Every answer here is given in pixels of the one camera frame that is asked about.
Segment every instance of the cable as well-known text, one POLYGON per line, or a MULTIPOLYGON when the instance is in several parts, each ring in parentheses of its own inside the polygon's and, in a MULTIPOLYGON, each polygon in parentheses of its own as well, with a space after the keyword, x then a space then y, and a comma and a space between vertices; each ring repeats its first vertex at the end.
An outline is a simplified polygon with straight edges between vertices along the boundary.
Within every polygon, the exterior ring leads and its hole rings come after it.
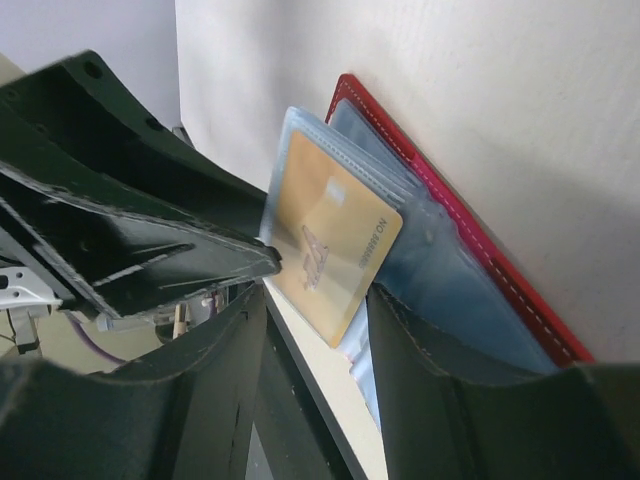
POLYGON ((123 360, 114 355, 111 355, 109 352, 99 347, 98 344, 96 344, 91 339, 91 337, 87 335, 87 332, 85 332, 84 328, 82 328, 82 322, 73 313, 64 312, 64 314, 67 316, 67 320, 69 320, 69 323, 71 323, 73 330, 76 332, 78 337, 80 337, 80 340, 82 340, 82 343, 84 343, 87 347, 89 347, 89 349, 92 352, 104 358, 105 360, 109 360, 110 362, 115 363, 116 365, 122 365, 124 363, 127 363, 126 360, 123 360))

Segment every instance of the gold card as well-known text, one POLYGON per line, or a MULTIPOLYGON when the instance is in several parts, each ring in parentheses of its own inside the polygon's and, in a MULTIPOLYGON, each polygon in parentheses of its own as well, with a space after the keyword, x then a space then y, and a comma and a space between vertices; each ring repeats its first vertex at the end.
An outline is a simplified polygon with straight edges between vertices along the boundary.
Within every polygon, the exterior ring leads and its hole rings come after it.
POLYGON ((401 227, 398 212, 293 132, 271 237, 282 271, 271 280, 331 347, 340 343, 401 227))

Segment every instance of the screw hole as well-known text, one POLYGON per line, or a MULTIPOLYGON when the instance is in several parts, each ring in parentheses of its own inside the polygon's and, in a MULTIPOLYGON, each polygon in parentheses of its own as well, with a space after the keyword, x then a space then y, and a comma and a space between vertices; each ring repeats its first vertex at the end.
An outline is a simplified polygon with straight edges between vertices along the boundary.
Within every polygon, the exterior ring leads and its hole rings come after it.
POLYGON ((16 102, 20 100, 20 94, 15 90, 7 90, 7 93, 5 94, 5 98, 10 102, 16 102))
POLYGON ((102 69, 93 62, 84 62, 84 71, 91 78, 96 80, 102 78, 102 69))
POLYGON ((163 130, 162 125, 160 125, 160 122, 153 117, 147 118, 146 123, 151 130, 155 130, 156 132, 161 132, 163 130))

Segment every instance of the metal bracket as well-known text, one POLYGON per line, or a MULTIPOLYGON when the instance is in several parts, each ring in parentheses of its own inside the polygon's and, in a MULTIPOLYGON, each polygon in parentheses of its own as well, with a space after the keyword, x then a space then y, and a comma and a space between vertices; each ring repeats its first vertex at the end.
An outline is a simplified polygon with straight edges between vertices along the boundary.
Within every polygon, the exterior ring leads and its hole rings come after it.
POLYGON ((0 309, 60 305, 53 290, 26 267, 0 268, 0 309))

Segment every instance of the red leather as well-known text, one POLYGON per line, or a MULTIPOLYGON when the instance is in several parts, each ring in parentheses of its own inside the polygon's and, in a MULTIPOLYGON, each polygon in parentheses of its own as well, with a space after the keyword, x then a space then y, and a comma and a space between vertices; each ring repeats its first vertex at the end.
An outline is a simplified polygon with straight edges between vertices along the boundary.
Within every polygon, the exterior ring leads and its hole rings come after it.
POLYGON ((500 251, 458 194, 447 185, 429 160, 354 75, 343 74, 338 79, 325 121, 329 121, 343 98, 351 101, 387 144, 423 180, 432 197, 444 205, 456 222, 464 243, 556 365, 566 367, 574 362, 593 362, 589 351, 500 251))

